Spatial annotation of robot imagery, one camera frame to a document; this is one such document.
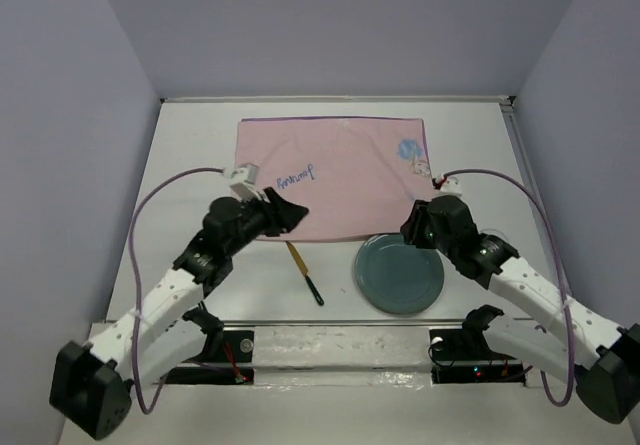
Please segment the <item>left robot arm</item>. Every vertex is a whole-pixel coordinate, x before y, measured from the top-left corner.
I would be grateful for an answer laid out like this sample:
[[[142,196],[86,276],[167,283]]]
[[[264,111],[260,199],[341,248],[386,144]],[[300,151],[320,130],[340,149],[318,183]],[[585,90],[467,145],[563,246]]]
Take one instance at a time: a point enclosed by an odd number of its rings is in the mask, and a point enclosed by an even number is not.
[[[125,420],[142,388],[192,357],[209,360],[221,348],[224,326],[201,308],[231,273],[233,257],[260,236],[292,232],[308,208],[273,188],[245,200],[214,200],[202,226],[148,293],[111,327],[57,353],[50,405],[94,440]]]

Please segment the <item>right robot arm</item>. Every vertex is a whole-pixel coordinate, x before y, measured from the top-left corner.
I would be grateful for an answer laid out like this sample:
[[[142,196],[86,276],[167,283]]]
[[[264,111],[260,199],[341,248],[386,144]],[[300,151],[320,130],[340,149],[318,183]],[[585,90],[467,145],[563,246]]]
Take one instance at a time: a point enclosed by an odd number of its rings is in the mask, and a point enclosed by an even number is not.
[[[406,244],[436,250],[456,271],[529,315],[540,331],[502,313],[460,333],[462,349],[520,358],[563,381],[600,419],[623,422],[639,404],[639,327],[589,310],[540,275],[504,240],[481,233],[458,197],[415,201],[400,228]]]

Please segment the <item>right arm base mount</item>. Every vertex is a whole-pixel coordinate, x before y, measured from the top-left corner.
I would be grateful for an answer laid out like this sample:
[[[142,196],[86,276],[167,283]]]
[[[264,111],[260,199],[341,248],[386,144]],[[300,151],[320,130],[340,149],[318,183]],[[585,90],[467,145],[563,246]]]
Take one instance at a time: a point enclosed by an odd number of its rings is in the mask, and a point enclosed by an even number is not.
[[[457,328],[429,331],[428,357],[431,379],[440,384],[526,383],[531,370],[515,358],[490,350],[484,337],[504,312],[483,305],[469,312]]]

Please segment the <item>pink cloth placemat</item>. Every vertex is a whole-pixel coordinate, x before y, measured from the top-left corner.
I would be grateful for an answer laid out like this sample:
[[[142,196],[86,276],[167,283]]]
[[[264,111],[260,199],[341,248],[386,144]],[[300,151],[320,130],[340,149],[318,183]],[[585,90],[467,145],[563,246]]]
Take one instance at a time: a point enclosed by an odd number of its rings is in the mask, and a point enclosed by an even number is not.
[[[308,208],[289,241],[396,233],[415,201],[436,194],[420,118],[243,119],[235,161],[257,166],[258,188]]]

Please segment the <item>teal round plate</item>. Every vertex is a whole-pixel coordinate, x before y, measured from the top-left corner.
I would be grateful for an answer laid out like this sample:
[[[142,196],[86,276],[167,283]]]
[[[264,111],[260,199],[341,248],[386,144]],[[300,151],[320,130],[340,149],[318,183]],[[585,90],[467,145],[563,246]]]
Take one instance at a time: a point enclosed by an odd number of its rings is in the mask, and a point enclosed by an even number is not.
[[[398,316],[427,310],[445,281],[438,252],[407,245],[399,234],[365,241],[356,254],[353,275],[359,292],[374,308]]]

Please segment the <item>clear plastic cup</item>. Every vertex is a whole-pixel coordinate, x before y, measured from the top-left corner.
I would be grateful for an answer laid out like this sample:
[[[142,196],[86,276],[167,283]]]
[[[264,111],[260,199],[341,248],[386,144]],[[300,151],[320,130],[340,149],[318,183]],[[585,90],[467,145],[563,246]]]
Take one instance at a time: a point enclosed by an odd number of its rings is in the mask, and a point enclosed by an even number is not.
[[[485,228],[480,231],[481,249],[486,253],[505,250],[510,246],[508,237],[497,229]]]

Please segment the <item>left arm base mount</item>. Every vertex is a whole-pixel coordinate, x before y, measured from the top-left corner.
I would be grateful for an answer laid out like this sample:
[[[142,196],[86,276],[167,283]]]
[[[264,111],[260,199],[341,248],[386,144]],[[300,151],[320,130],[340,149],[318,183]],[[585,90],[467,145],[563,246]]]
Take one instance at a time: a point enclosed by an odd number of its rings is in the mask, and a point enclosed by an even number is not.
[[[241,386],[254,383],[252,366],[255,332],[230,330],[202,307],[186,312],[179,325],[196,332],[196,354],[171,370],[168,385]]]

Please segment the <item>gold knife black handle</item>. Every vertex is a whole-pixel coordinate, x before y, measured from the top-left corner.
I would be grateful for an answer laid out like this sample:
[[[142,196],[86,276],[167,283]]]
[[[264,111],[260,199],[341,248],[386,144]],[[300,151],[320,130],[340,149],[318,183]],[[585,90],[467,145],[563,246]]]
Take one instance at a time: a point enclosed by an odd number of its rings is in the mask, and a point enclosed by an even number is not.
[[[299,269],[300,273],[302,274],[309,290],[311,291],[316,303],[319,306],[324,306],[325,305],[325,301],[323,299],[323,297],[321,296],[319,290],[317,289],[316,285],[314,284],[313,280],[311,279],[310,275],[309,275],[309,269],[306,265],[306,263],[304,262],[302,256],[300,255],[300,253],[298,252],[298,250],[296,249],[296,247],[289,241],[285,242],[286,247],[292,257],[292,259],[294,260],[297,268]]]

